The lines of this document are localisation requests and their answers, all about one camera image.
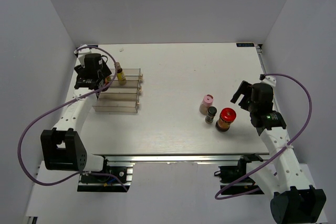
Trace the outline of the small yellow bottle brown cap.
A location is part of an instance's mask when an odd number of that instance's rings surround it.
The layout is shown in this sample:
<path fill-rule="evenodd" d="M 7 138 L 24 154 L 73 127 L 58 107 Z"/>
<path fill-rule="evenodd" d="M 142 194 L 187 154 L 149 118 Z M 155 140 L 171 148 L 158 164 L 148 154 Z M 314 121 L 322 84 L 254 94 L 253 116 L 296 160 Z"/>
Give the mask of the small yellow bottle brown cap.
<path fill-rule="evenodd" d="M 121 86 L 126 85 L 127 80 L 126 80 L 126 78 L 125 78 L 123 69 L 121 68 L 121 65 L 120 65 L 119 62 L 116 62 L 116 63 L 115 63 L 115 71 L 116 71 L 116 73 L 117 73 L 117 79 L 118 79 L 118 83 L 119 83 L 119 85 L 121 85 Z"/>

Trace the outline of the pink cap white bottle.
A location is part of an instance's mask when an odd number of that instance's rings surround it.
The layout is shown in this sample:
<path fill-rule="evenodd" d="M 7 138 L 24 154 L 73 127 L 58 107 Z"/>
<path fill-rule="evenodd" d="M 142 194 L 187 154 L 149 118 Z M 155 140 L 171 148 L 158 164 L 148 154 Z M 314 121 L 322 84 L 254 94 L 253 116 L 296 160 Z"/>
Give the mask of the pink cap white bottle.
<path fill-rule="evenodd" d="M 203 114 L 203 115 L 207 114 L 207 110 L 208 110 L 209 107 L 212 106 L 213 100 L 214 100 L 214 98 L 211 94 L 207 94 L 203 97 L 203 100 L 202 100 L 202 102 L 199 106 L 199 111 L 200 111 L 201 114 Z"/>

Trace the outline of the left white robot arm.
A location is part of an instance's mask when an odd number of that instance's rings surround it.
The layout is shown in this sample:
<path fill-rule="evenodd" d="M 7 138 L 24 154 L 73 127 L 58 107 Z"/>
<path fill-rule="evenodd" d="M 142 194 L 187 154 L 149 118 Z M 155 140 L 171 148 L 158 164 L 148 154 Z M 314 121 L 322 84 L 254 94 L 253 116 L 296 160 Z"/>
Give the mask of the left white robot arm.
<path fill-rule="evenodd" d="M 111 168 L 104 164 L 102 156 L 87 152 L 80 133 L 101 91 L 106 90 L 105 79 L 111 71 L 101 54 L 89 53 L 75 72 L 74 103 L 66 107 L 51 130 L 44 130 L 40 136 L 44 162 L 48 170 L 93 172 L 98 181 L 104 182 L 110 178 Z"/>

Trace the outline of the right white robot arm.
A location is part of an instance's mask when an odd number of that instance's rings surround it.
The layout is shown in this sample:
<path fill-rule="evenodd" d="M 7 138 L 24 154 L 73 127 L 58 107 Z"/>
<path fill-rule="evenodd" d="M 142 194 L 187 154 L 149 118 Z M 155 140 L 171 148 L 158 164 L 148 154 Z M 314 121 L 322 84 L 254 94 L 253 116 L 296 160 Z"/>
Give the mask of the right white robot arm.
<path fill-rule="evenodd" d="M 273 109 L 273 86 L 264 82 L 243 81 L 231 99 L 249 112 L 251 124 L 265 144 L 276 175 L 255 161 L 237 168 L 238 177 L 253 179 L 270 198 L 270 210 L 276 223 L 316 223 L 326 203 L 322 189 L 314 188 L 304 174 L 289 141 L 282 115 Z"/>

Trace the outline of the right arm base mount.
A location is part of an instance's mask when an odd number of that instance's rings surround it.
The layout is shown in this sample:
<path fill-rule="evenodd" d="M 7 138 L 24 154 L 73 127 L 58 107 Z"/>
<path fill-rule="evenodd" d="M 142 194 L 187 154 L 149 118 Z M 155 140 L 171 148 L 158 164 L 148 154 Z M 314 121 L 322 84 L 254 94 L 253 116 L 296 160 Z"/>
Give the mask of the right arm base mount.
<path fill-rule="evenodd" d="M 224 165 L 219 166 L 219 170 L 214 173 L 215 177 L 219 177 L 221 189 L 229 183 L 235 181 L 241 176 L 245 175 L 246 165 L 248 163 L 257 162 L 258 165 L 264 160 L 257 154 L 248 154 L 240 157 L 236 165 Z M 254 190 L 251 195 L 263 195 L 263 191 L 256 185 L 256 183 L 249 177 L 245 178 L 241 182 L 222 192 L 221 195 L 229 196 L 249 192 Z"/>

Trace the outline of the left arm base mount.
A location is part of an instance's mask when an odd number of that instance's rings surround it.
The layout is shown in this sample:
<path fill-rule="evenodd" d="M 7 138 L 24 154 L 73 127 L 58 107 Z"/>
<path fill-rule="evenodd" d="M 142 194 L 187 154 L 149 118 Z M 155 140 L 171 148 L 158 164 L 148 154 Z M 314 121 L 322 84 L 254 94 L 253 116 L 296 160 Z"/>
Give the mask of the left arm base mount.
<path fill-rule="evenodd" d="M 126 193 L 131 185 L 134 163 L 104 163 L 100 172 L 80 175 L 77 191 L 87 193 Z"/>

